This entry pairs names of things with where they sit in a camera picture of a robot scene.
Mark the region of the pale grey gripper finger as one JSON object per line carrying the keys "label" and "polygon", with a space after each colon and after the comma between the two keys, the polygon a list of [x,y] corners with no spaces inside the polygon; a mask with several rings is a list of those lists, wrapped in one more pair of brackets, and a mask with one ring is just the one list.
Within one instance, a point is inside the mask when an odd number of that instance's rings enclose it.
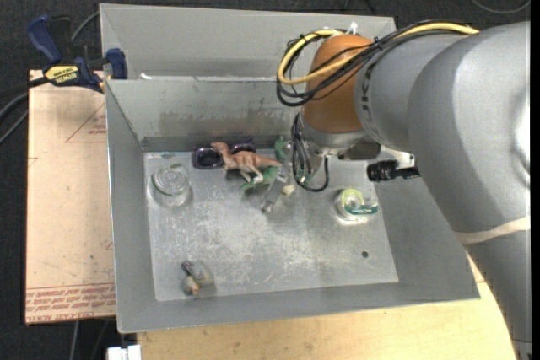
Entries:
{"label": "pale grey gripper finger", "polygon": [[284,170],[279,170],[274,177],[271,185],[264,196],[261,209],[264,212],[271,212],[273,206],[277,203],[282,195],[284,188],[289,184],[289,173]]}

